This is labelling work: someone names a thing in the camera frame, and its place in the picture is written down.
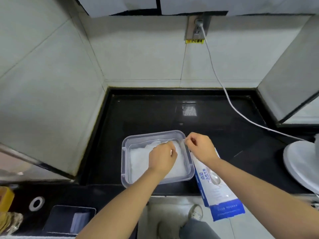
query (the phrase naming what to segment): white power cord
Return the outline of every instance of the white power cord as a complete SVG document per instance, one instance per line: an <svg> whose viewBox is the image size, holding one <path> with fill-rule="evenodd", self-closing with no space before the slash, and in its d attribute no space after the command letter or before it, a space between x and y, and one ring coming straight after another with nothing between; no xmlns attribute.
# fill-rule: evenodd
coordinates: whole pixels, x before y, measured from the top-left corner
<svg viewBox="0 0 319 239"><path fill-rule="evenodd" d="M201 28L202 33L203 33L203 35L204 35L205 44L206 44L206 47L207 47L207 50L208 50L208 53L209 53L209 58L210 58L210 60L211 60L213 72L214 72L214 74L215 74L215 76L216 76L216 78L217 78L219 84L220 84L221 87L223 88L223 90L224 90L224 92L225 92L225 94L226 94L226 97L227 97L227 100L228 100L230 106L235 110L235 112L237 112L237 113L238 113L240 116L242 116L245 120L249 121L250 123L252 123L252 124L254 124L254 125L258 126L258 127L264 128L264 129L266 129L266 130L268 130L268 131L272 131L272 132L279 133L279 134L281 134L281 135L285 135L285 136L287 136L287 137L295 138L295 139L297 139L297 140L306 141L306 140L304 140L304 139L302 139L302 138L297 138L297 137L294 137L294 136L291 136L291 135L288 135L288 134L285 134L285 133L278 132L278 131L276 131L276 130L270 129L270 128L268 128L268 127L261 126L261 125L255 123L255 122L249 120L247 117L245 117L245 116L244 116L243 114L241 114L239 111L237 111L237 109L233 106L233 104L231 103L231 101L230 101L230 99L229 99L229 96L228 96L228 93L227 93L227 91L226 91L226 88L223 86L223 84L221 83L221 81L218 79L218 76L217 76L217 74L216 74L216 72L215 72L215 69L214 69L214 66L213 66L213 61L212 61L211 52L209 51L209 47L208 47L207 39L206 39L206 35L205 35L205 30L204 30L204 28L203 28L203 23L200 22L200 21L198 21L198 22L196 22L196 24L199 25L199 27Z"/></svg>

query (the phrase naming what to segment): hand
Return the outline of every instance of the hand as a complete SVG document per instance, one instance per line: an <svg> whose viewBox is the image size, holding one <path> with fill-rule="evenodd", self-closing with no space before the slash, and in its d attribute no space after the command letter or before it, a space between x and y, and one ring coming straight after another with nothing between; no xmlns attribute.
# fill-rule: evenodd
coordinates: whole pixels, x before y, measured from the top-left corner
<svg viewBox="0 0 319 239"><path fill-rule="evenodd" d="M150 152L148 169L158 173L162 177L161 179L164 179L171 171L176 158L177 152L173 142L161 143Z"/></svg>
<svg viewBox="0 0 319 239"><path fill-rule="evenodd" d="M191 132L185 139L185 143L195 157L210 169L214 167L216 161L220 160L208 136Z"/></svg>

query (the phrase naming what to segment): black countertop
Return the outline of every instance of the black countertop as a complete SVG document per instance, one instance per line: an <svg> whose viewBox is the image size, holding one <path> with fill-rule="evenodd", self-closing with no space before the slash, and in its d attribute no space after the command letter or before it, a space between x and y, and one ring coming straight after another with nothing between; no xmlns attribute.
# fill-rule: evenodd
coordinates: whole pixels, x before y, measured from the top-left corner
<svg viewBox="0 0 319 239"><path fill-rule="evenodd" d="M274 124L255 90L230 90L233 105L252 121ZM130 135L181 130L208 135L222 159L288 193L311 193L287 172L282 152L293 139L254 126L229 106L220 90L111 89L88 148L80 184L23 183L14 189L10 211L24 215L15 235L52 236L42 229L54 205L96 208L97 212L124 190L121 146ZM196 115L187 116L192 106ZM294 136L312 139L318 130L285 128ZM153 195L200 195L196 180L159 185ZM38 212L28 209L37 196L45 198Z"/></svg>

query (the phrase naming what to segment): white shoe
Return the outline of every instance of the white shoe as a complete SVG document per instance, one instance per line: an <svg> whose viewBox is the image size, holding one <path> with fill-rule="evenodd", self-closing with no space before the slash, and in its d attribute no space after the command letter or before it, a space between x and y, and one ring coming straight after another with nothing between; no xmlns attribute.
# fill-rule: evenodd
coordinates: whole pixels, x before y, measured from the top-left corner
<svg viewBox="0 0 319 239"><path fill-rule="evenodd" d="M174 239L172 228L164 221L160 221L157 224L156 234L159 239Z"/></svg>
<svg viewBox="0 0 319 239"><path fill-rule="evenodd" d="M193 205L189 210L188 218L195 219L197 221L201 221L203 218L203 209L200 205Z"/></svg>

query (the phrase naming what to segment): white cotton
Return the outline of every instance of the white cotton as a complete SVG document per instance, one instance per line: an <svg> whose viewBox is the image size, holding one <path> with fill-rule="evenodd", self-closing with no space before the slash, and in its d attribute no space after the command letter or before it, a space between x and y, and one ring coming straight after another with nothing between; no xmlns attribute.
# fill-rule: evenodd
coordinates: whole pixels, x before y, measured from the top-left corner
<svg viewBox="0 0 319 239"><path fill-rule="evenodd" d="M131 182L134 183L139 177L148 169L148 156L154 147L161 144L160 141L155 141L151 144L146 145L145 148L135 148L129 151L129 163L130 163L130 174ZM171 171L165 176L165 178L173 178L186 176L187 170L184 163L184 155L181 152L181 147L178 142L173 141L176 148L177 159Z"/></svg>

